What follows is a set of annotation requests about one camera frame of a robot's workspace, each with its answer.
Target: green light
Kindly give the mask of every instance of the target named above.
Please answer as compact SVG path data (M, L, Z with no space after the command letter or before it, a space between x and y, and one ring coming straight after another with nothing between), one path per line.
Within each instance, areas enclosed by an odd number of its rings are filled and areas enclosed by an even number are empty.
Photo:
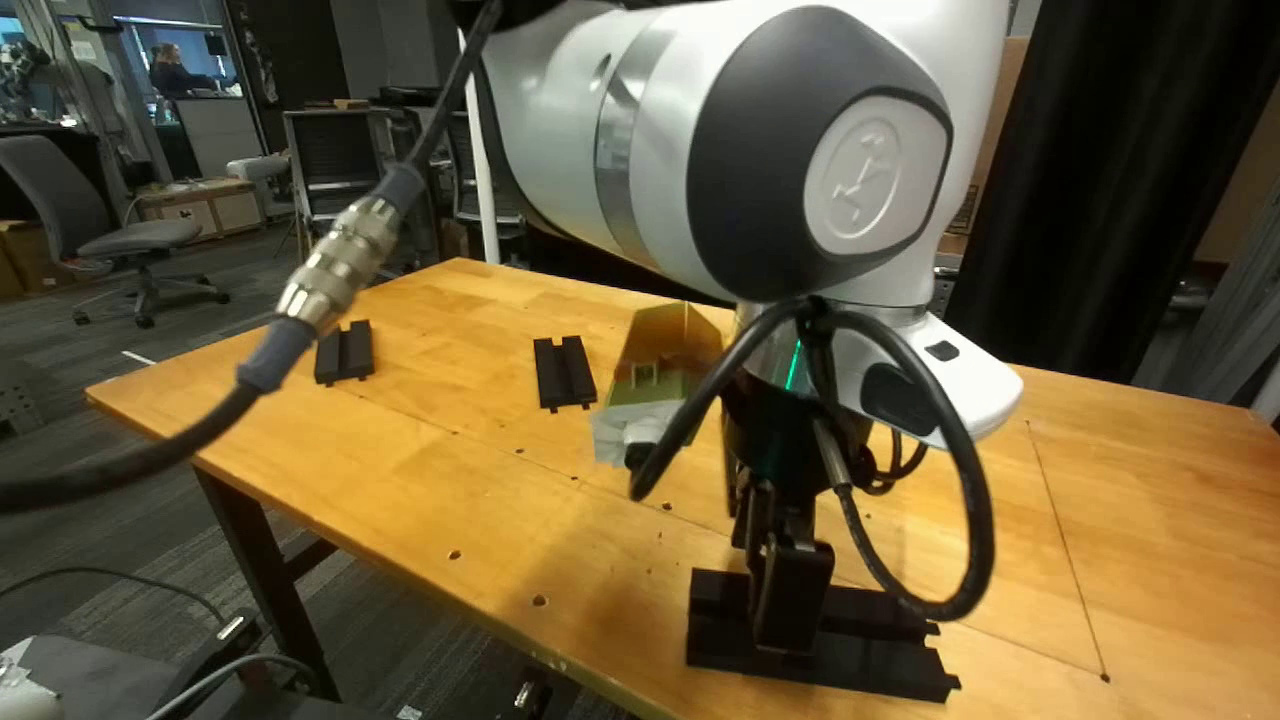
M796 345L792 345L792 359L788 359L788 375L782 375L782 391L796 391L801 359L804 359L804 349L801 349L801 340L796 340Z

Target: cardboard box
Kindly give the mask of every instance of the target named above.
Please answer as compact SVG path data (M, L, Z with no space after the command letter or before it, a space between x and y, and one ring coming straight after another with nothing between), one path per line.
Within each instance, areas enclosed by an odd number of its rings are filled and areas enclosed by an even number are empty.
M638 309L609 398L592 417L596 460L627 465L630 444L657 444L717 359L720 331L692 305Z
M25 276L12 267L12 256L9 256L3 242L0 242L0 301L25 294L25 293L26 293L26 282L25 282Z
M0 218L0 250L12 261L26 293L74 279L67 267L50 265L40 224Z

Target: black stand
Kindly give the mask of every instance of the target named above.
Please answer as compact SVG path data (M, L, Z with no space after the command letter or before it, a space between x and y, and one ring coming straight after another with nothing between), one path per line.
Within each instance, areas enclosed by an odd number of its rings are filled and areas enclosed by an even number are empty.
M883 590L829 588L829 606L804 651L756 648L749 620L749 577L692 572L687 645L692 669L723 669L749 674L781 674L804 684L861 687L942 705L954 674L925 648L933 623L907 615Z
M831 588L836 551L811 537L814 495L829 488L814 419L814 398L765 380L723 386L723 493L749 577L692 572L682 660L942 705L958 678L925 645L934 623L883 590ZM868 484L870 428L838 417L831 430L861 448L851 478Z

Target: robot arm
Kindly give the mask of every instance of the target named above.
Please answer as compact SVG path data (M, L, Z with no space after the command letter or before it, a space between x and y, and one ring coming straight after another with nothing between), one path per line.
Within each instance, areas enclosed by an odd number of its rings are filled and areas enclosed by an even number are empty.
M891 324L973 435L1021 375L925 312L994 84L1001 0L569 0L486 41L498 157L541 224L749 316L825 294ZM781 380L781 326L749 372ZM902 417L891 359L836 337L838 404Z

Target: wooden table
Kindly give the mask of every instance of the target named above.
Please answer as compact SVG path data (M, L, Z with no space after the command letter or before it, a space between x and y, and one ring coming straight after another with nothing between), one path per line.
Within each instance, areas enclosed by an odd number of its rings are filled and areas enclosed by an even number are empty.
M912 705L682 669L687 572L735 562L720 430L704 425L630 505L624 472L592 465L586 412L541 412L530 380L535 337L582 337L605 386L649 305L469 261L393 279L351 312L375 326L370 380L318 386L303 359L195 465L244 508L285 508L399 568L638 715L1280 710L1280 439L1243 409L1031 366L1021 412L979 444L994 584L934 640L965 692ZM89 395L166 435L225 395L251 345L257 331ZM952 588L954 495L952 465L933 457L864 500L880 551L915 588ZM838 584L868 584L836 505L820 512Z

